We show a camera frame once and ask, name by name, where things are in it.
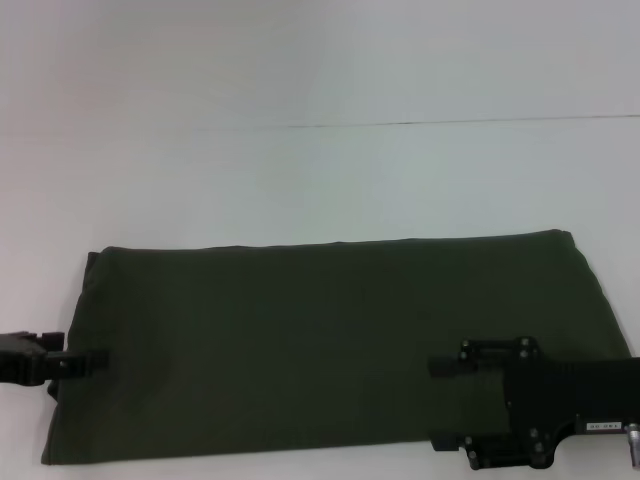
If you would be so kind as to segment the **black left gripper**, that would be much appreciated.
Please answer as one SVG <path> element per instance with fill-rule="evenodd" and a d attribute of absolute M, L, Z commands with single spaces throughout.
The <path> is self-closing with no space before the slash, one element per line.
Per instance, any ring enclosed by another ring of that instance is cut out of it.
<path fill-rule="evenodd" d="M 1 335 L 1 382 L 25 387 L 50 380 L 90 377 L 109 365 L 106 350 L 63 351 L 64 332 Z"/>

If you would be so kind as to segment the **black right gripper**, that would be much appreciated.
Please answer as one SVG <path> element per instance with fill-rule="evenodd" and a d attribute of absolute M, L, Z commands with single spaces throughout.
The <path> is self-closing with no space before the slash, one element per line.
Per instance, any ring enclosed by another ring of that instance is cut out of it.
<path fill-rule="evenodd" d="M 456 355 L 428 360 L 432 378 L 502 368 L 509 433 L 435 433 L 430 442 L 436 452 L 463 449 L 472 470 L 546 469 L 570 436 L 620 434 L 627 439 L 633 468 L 639 468 L 637 357 L 557 361 L 534 339 L 523 337 L 516 349 L 514 340 L 463 340 Z"/>

